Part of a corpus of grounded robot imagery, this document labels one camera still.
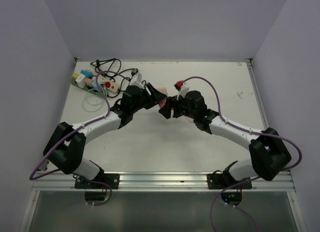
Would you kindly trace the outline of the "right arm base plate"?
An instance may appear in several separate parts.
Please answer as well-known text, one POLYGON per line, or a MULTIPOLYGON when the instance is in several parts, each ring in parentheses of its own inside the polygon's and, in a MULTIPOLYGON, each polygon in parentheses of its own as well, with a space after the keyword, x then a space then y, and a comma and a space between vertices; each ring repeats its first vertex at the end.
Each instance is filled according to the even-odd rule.
POLYGON ((206 175, 207 187, 209 190, 223 190, 227 187, 234 186, 237 183, 243 182, 241 185, 236 187, 236 189, 246 189, 250 190, 253 188, 252 183, 247 181, 248 179, 243 179, 240 181, 235 180, 231 175, 226 172, 221 172, 216 170, 212 173, 206 175))

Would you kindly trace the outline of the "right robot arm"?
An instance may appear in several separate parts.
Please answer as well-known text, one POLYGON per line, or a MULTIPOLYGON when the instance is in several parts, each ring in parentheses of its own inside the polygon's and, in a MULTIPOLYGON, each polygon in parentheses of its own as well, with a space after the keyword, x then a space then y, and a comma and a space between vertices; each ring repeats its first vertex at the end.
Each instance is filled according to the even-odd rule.
POLYGON ((185 96, 169 96, 159 107, 159 113, 166 119, 189 117, 199 130, 228 139, 249 152, 249 159, 236 160, 223 171, 213 173, 213 180, 227 188, 235 188, 242 180, 251 177, 272 181, 292 159, 276 130, 269 127, 264 131, 249 128, 242 131, 229 125, 218 112, 207 107, 199 91, 189 91, 185 96))

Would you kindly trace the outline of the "pink square plug charger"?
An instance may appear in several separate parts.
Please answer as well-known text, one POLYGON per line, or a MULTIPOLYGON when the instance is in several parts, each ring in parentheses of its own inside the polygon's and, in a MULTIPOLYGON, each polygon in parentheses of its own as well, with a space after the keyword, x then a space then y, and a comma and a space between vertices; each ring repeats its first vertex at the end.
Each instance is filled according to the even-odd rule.
POLYGON ((166 102, 167 102, 167 99, 162 100, 162 101, 158 104, 159 108, 160 108, 160 109, 163 108, 163 107, 165 106, 166 102))

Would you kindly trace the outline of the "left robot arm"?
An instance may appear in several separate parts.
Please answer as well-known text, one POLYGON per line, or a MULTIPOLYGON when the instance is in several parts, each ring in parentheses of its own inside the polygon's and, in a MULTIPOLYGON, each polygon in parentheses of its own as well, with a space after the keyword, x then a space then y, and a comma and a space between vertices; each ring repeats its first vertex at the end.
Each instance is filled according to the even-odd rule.
POLYGON ((150 83, 147 83, 145 88, 130 85, 123 92, 122 98, 106 113, 82 123, 58 124, 43 155, 64 174, 84 177, 92 188, 99 188, 104 182, 104 171, 83 157, 86 144, 105 133, 124 127, 133 119, 134 113, 141 109, 150 109, 166 98, 166 94, 155 89, 150 83))

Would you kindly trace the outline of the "blue plug charger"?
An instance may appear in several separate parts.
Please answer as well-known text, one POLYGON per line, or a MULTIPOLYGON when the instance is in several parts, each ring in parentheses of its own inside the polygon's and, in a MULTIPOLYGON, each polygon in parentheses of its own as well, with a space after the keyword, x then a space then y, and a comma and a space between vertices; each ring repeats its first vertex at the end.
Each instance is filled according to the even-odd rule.
POLYGON ((94 76, 94 74, 88 70, 81 70, 80 73, 87 78, 92 78, 94 76))

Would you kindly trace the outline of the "peach cube socket adapter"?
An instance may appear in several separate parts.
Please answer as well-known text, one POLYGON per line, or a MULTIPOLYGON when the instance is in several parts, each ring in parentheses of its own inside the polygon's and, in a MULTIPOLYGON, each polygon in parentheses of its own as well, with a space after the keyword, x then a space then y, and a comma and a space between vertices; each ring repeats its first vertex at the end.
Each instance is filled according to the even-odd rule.
POLYGON ((159 88, 157 88, 157 90, 158 90, 160 93, 168 96, 168 91, 167 91, 167 89, 166 89, 165 87, 159 87, 159 88))

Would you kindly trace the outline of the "cream power strip red buttons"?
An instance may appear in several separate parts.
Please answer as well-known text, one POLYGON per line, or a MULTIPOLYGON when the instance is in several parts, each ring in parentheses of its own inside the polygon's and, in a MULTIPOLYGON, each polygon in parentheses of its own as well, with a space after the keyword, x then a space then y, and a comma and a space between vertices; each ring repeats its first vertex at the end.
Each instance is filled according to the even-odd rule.
MULTIPOLYGON (((87 70, 89 72, 92 72, 94 76, 96 76, 98 73, 95 71, 87 70)), ((111 81, 110 79, 107 79, 108 81, 105 84, 100 84, 103 89, 107 89, 108 91, 112 93, 117 93, 120 91, 120 85, 117 84, 116 82, 111 81)))

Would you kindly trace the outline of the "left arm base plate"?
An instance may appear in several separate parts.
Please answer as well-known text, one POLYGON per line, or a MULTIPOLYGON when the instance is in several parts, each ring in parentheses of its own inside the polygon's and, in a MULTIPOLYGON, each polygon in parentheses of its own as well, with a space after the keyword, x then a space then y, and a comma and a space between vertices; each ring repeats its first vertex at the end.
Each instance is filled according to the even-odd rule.
POLYGON ((118 173, 99 173, 93 180, 84 178, 83 176, 74 174, 74 187, 76 189, 106 189, 107 184, 111 189, 118 189, 120 183, 120 175, 118 173))

